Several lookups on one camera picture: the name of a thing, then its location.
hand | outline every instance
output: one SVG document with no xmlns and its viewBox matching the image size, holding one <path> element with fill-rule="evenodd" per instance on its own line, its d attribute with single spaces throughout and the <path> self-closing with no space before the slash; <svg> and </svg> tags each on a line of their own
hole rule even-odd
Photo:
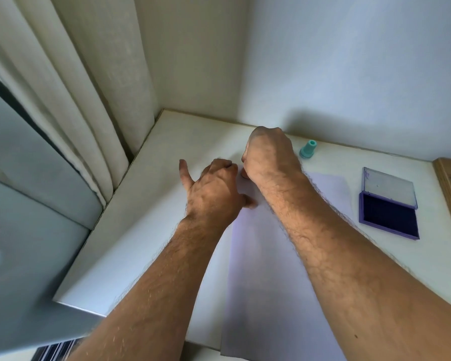
<svg viewBox="0 0 451 361">
<path fill-rule="evenodd" d="M 180 160 L 180 180 L 187 191 L 187 216 L 225 230 L 237 218 L 241 208 L 257 206 L 254 199 L 238 193 L 237 172 L 237 164 L 216 158 L 194 182 L 187 162 Z"/>
<path fill-rule="evenodd" d="M 242 162 L 242 176 L 250 178 L 259 189 L 276 184 L 278 179 L 297 173 L 302 175 L 292 143 L 280 128 L 255 128 L 247 141 Z"/>
</svg>

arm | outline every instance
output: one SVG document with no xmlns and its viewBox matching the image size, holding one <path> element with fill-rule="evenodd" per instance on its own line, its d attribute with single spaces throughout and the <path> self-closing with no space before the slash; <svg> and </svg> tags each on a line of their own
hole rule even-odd
<svg viewBox="0 0 451 361">
<path fill-rule="evenodd" d="M 280 129 L 257 128 L 243 161 L 243 175 L 286 228 L 349 360 L 451 360 L 451 305 L 336 214 Z"/>
<path fill-rule="evenodd" d="M 162 253 L 72 354 L 77 360 L 179 360 L 197 292 L 223 231 L 255 202 L 236 188 L 238 167 L 214 160 L 197 182 L 179 164 L 187 213 Z"/>
</svg>

sheet of paper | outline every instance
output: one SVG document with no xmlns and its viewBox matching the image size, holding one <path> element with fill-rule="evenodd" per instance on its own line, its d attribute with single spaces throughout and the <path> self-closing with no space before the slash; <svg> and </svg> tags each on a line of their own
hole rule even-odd
<svg viewBox="0 0 451 361">
<path fill-rule="evenodd" d="M 342 176 L 309 174 L 337 210 L 353 218 Z M 307 272 L 276 215 L 252 182 L 241 193 L 259 202 L 232 228 L 221 354 L 252 361 L 345 361 Z"/>
</svg>

person's left hand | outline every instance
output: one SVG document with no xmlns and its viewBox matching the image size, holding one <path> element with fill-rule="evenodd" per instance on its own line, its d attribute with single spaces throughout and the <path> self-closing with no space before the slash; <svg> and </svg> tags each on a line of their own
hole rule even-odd
<svg viewBox="0 0 451 361">
<path fill-rule="evenodd" d="M 225 230 L 237 218 L 241 208 L 256 207 L 256 200 L 238 193 L 237 172 L 237 164 L 216 158 L 194 182 L 187 162 L 180 160 L 180 180 L 187 191 L 187 216 Z"/>
</svg>

hairy forearm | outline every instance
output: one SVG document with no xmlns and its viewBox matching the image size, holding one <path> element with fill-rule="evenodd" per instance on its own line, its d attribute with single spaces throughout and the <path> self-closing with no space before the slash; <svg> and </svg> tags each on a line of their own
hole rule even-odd
<svg viewBox="0 0 451 361">
<path fill-rule="evenodd" d="M 221 235 L 213 223 L 183 219 L 161 254 L 71 360 L 177 361 Z"/>
<path fill-rule="evenodd" d="M 451 360 L 451 305 L 339 217 L 298 173 L 260 187 L 351 360 Z"/>
</svg>

